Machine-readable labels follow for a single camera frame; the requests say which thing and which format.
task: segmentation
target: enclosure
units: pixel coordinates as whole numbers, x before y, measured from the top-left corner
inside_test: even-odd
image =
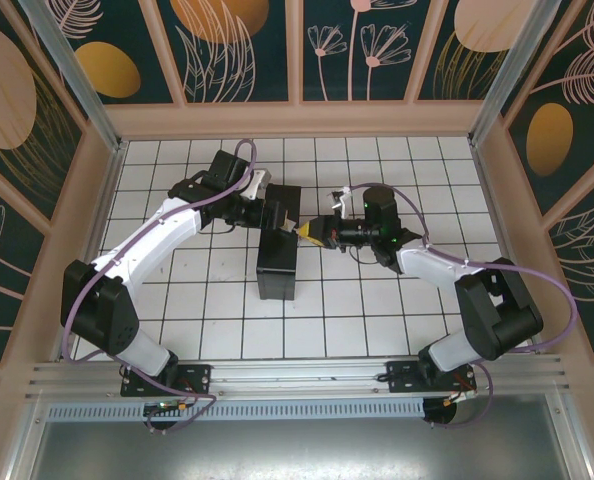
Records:
[[[216,219],[134,303],[217,403],[149,435],[153,400],[123,396],[115,362],[63,360],[64,271],[242,139],[274,185],[301,187],[299,225],[334,190],[390,185],[424,218],[397,197],[402,227],[554,277],[578,322],[487,362],[490,410],[475,369],[456,418],[479,422],[431,428],[439,394],[378,376],[460,332],[457,298],[371,248],[302,238],[294,300],[262,299],[264,233]],[[522,278],[544,320],[522,345],[555,338],[569,306]],[[0,478],[440,475],[594,478],[594,0],[0,0]]]

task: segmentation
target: grid table surface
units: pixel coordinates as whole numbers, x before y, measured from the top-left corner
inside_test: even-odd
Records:
[[[500,251],[468,142],[463,137],[257,139],[258,168],[273,183],[302,186],[301,222],[331,213],[326,195],[343,185],[384,182],[423,212],[432,242],[449,252],[494,260]],[[131,142],[112,202],[103,252],[121,243],[184,177],[207,169],[237,140]],[[249,147],[242,147],[243,158]],[[402,225],[421,232],[398,197]],[[353,216],[363,213],[361,195]],[[302,242],[295,301],[259,299],[259,232],[223,234],[223,221],[191,237],[138,293],[140,327],[182,360],[362,357],[416,354],[461,328],[452,295],[348,253]],[[369,249],[359,259],[374,262]],[[94,348],[75,344],[76,358]]]

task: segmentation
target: black box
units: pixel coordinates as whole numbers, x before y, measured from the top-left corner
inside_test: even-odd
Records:
[[[266,201],[281,202],[288,218],[299,224],[301,187],[269,184]],[[294,300],[295,272],[297,271],[297,243],[295,232],[263,230],[259,239],[257,257],[257,284],[262,300]]]

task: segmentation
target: robotic arm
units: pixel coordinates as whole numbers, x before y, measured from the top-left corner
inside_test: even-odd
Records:
[[[78,260],[71,263],[64,274],[62,325],[84,286],[97,272],[115,262],[117,252],[132,244],[129,254],[116,262],[85,297],[72,331],[108,355],[118,357],[170,387],[177,377],[177,357],[139,329],[133,302],[144,279],[179,244],[215,218],[246,228],[292,231],[294,227],[281,204],[263,199],[270,181],[267,170],[254,170],[244,188],[221,200],[165,217],[179,207],[212,198],[232,187],[247,167],[248,162],[219,151],[208,171],[177,183],[168,192],[170,198],[121,245],[91,264]]]
[[[335,214],[303,225],[297,230],[301,237],[341,251],[370,247],[384,267],[457,295],[464,329],[419,352],[419,369],[427,383],[461,365],[495,360],[542,330],[541,315],[518,273],[457,263],[429,248],[422,236],[402,228],[392,189],[371,187],[364,192],[365,219],[345,218],[350,189],[331,197]],[[512,265],[505,258],[493,263]]]

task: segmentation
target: white grid tiles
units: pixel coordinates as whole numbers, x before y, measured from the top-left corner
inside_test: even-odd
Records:
[[[259,166],[275,183],[302,186],[301,222],[331,213],[331,189],[385,182],[425,214],[439,248],[474,259],[500,255],[465,138],[287,138],[255,140]],[[110,209],[102,250],[149,218],[167,190],[207,169],[237,140],[132,142]],[[240,155],[247,158],[249,147]],[[363,214],[361,193],[351,214]],[[397,197],[404,227],[419,220]],[[141,287],[142,328],[183,360],[361,357],[415,354],[459,328],[456,299],[380,265],[369,248],[352,254],[309,243],[298,251],[296,298],[260,300],[255,266],[259,231],[223,221],[185,241]],[[76,357],[92,351],[78,342]]]

